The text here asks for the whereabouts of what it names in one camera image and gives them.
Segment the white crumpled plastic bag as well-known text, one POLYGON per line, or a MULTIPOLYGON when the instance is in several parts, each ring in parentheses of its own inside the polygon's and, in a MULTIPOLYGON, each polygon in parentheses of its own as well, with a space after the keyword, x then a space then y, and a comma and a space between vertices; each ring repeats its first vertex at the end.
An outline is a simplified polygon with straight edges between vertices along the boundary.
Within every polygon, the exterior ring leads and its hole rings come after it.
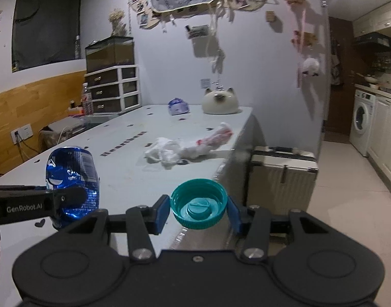
POLYGON ((189 146, 181 141, 159 137, 144 152, 151 163, 160 163, 165 167, 178 164, 183 159, 195 159, 200 156, 197 146, 189 146))

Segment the pink white plastic bag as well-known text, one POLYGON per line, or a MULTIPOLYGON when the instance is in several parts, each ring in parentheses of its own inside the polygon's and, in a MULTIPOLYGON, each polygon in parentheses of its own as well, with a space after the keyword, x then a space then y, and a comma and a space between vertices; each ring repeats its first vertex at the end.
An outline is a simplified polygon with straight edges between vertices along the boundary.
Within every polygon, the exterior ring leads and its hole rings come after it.
POLYGON ((226 145, 232 138, 233 132, 229 124, 221 123, 218 128, 213 130, 213 133, 204 139, 200 139, 196 143, 196 153, 198 155, 206 155, 207 153, 217 150, 223 145, 226 145))

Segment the wall power outlet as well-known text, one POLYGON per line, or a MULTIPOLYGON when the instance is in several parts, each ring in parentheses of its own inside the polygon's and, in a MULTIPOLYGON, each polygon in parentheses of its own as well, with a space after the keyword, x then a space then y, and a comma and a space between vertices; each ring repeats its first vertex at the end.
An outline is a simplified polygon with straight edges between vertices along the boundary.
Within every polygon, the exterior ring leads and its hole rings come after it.
POLYGON ((13 144, 17 144, 18 141, 25 141, 33 137, 33 130, 30 124, 24 125, 20 128, 16 128, 10 132, 13 144))

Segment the dried flower bouquet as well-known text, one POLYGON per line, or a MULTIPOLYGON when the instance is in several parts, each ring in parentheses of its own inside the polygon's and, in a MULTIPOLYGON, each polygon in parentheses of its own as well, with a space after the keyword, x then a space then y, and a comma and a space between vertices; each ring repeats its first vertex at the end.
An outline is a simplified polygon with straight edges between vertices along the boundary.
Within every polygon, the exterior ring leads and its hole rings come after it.
POLYGON ((125 12, 119 8, 113 9, 108 16, 108 20, 112 25, 112 36, 126 36, 126 24, 122 22, 125 17, 125 12))

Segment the black range hood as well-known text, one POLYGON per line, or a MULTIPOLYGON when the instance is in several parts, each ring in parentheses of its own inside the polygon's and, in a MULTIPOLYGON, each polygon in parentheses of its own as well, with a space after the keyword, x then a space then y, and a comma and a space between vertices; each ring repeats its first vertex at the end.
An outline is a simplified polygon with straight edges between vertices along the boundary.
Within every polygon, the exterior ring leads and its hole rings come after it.
POLYGON ((354 45, 373 52, 391 52, 391 37, 371 32, 354 38, 354 45))

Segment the white washing machine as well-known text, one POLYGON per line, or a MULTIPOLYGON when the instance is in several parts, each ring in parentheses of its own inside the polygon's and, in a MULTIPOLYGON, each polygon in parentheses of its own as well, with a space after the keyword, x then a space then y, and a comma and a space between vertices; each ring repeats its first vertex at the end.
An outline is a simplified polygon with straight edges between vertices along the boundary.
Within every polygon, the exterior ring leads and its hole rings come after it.
POLYGON ((367 150, 374 118, 375 99, 374 94, 362 90, 355 91, 350 143, 364 157, 368 156, 367 150))

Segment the glass tank on cabinet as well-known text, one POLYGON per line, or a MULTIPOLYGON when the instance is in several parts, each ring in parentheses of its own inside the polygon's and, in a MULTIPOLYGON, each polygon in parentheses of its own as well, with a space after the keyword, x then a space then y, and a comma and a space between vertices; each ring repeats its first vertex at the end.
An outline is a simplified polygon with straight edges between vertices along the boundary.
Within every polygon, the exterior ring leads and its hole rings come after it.
POLYGON ((118 65, 135 64, 133 37, 110 36, 85 47, 88 73, 118 65))

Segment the white cat-shaped ceramic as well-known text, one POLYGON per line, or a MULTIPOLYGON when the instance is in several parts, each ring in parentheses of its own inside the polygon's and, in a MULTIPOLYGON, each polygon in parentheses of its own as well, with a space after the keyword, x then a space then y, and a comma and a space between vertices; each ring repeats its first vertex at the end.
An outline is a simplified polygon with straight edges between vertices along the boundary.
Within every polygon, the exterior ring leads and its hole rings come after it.
POLYGON ((207 88, 202 99, 202 111, 205 114, 224 115, 239 111, 238 99, 232 87, 227 90, 207 88))

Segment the white drawer cabinet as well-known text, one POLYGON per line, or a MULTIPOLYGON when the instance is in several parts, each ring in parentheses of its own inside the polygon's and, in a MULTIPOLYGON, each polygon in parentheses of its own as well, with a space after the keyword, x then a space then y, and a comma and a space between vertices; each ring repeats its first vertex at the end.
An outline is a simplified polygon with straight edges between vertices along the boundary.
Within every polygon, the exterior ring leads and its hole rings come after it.
POLYGON ((141 107, 137 64, 112 66, 84 75, 95 115, 124 114, 141 107))

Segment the white kitchen cabinets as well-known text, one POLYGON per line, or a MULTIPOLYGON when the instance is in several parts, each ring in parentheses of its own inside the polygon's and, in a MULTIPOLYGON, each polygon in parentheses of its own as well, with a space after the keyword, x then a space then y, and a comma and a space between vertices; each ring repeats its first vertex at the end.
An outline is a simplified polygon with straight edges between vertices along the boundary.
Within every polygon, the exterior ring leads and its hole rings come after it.
MULTIPOLYGON (((353 30, 354 38, 371 32, 391 37, 391 2, 355 20, 353 30)), ((376 96, 367 157, 391 187, 391 86, 381 83, 380 79, 374 76, 376 71, 391 72, 391 52, 373 52, 370 49, 354 47, 369 68, 368 73, 358 74, 363 83, 356 84, 354 88, 376 96)))

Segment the white plush wall toy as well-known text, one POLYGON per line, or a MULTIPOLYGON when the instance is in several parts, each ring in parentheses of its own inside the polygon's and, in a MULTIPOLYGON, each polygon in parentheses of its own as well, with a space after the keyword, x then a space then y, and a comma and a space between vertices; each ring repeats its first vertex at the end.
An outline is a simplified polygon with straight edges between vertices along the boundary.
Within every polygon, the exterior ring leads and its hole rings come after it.
POLYGON ((305 76, 319 76, 320 73, 320 61, 315 58, 307 58, 302 63, 301 73, 305 76))

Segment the wall pocket organizer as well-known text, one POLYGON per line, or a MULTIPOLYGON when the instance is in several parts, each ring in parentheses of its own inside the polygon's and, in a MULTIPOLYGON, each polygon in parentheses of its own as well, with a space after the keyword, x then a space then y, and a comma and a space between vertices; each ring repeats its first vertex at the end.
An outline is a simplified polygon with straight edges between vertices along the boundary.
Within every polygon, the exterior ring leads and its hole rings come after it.
POLYGON ((216 55, 216 37, 208 25, 186 25, 186 35, 193 45, 193 52, 197 58, 210 58, 216 55))

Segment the teal bottle cap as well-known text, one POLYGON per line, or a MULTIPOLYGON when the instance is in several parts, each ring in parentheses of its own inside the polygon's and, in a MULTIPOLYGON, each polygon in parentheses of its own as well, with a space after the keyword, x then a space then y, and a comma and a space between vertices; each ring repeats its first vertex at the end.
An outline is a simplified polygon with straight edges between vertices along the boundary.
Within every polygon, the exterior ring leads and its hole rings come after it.
POLYGON ((187 229, 204 230, 216 225, 226 211, 225 188, 208 179, 194 179, 180 184, 170 196, 170 209, 187 229))

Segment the blue white tissue pack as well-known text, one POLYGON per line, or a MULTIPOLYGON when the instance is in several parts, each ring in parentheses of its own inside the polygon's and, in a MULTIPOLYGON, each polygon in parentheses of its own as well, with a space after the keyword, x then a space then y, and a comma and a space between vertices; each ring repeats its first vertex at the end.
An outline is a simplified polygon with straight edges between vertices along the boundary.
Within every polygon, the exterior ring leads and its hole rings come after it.
POLYGON ((168 112, 171 116, 187 114, 190 112, 189 104, 180 98, 174 98, 168 102, 168 112))

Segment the grey box beside table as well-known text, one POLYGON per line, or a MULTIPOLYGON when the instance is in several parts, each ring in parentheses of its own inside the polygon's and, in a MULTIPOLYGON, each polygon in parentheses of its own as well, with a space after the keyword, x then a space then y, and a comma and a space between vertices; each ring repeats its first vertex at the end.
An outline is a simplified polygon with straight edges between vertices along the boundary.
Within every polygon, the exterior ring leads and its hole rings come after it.
POLYGON ((93 127, 94 124, 84 116, 67 116, 66 118, 55 121, 39 131, 39 152, 44 152, 93 127))

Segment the dark window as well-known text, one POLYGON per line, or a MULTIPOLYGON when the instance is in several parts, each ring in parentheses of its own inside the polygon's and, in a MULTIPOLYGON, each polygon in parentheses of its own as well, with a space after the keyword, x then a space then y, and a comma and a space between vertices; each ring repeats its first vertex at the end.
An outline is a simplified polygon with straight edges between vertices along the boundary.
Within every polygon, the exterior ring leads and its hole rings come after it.
POLYGON ((12 70, 81 58, 81 0, 16 0, 12 70))

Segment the crushed blue can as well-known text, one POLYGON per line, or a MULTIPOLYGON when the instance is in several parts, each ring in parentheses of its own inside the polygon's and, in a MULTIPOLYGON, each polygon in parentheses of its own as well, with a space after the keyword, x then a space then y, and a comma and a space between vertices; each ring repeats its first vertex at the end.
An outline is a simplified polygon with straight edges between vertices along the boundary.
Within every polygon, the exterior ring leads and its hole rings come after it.
POLYGON ((100 179, 92 154, 83 148, 65 146, 52 151, 46 164, 46 186, 54 190, 82 188, 86 192, 86 200, 80 205, 61 206, 52 218, 55 229, 66 227, 99 207, 100 179))

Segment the water bottle red label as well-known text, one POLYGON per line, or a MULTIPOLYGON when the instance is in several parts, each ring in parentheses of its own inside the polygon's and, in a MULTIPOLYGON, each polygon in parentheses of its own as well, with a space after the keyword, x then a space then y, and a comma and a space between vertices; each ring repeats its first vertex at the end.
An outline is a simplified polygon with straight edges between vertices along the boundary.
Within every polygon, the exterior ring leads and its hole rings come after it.
POLYGON ((93 103, 92 103, 91 92, 88 88, 87 82, 85 82, 82 85, 81 103, 82 103, 84 115, 85 116, 92 115, 93 114, 93 103))

